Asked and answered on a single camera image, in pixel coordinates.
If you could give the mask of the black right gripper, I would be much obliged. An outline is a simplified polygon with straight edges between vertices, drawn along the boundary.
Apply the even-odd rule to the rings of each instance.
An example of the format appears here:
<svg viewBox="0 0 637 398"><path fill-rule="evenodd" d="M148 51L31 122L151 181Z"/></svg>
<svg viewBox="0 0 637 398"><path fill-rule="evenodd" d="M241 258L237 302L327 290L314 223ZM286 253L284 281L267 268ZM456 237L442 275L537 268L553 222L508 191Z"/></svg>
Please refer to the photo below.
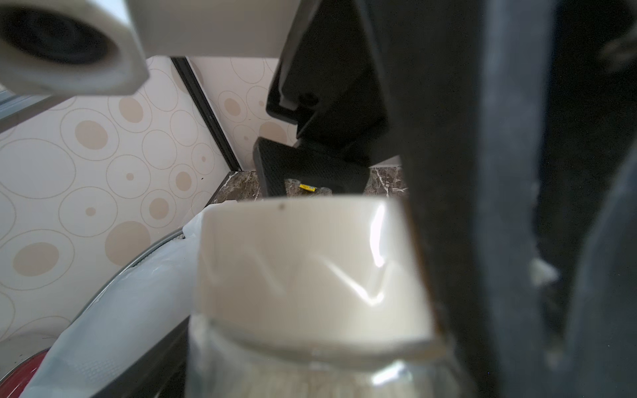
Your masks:
<svg viewBox="0 0 637 398"><path fill-rule="evenodd" d="M289 179L334 195L362 194L370 176L365 166L393 158L378 77L354 2L300 3L266 111L296 125L299 149L255 141L253 160L264 197L285 197Z"/></svg>

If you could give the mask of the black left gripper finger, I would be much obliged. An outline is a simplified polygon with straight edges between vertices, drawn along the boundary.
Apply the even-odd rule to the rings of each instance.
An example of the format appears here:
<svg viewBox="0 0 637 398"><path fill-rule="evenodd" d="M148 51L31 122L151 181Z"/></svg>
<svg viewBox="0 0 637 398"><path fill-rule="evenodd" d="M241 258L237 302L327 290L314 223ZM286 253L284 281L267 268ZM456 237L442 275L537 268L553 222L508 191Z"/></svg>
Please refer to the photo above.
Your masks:
<svg viewBox="0 0 637 398"><path fill-rule="evenodd" d="M635 396L635 2L356 8L476 394Z"/></svg>

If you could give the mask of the beige jar lid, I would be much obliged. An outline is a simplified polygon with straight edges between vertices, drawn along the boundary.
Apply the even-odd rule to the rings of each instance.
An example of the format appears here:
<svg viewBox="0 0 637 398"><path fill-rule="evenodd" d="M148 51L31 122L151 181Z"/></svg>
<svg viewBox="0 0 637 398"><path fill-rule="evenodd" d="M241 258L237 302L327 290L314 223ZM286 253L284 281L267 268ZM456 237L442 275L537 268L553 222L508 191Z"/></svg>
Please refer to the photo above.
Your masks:
<svg viewBox="0 0 637 398"><path fill-rule="evenodd" d="M206 208L194 308L283 343L383 347L437 334L406 209L387 197Z"/></svg>

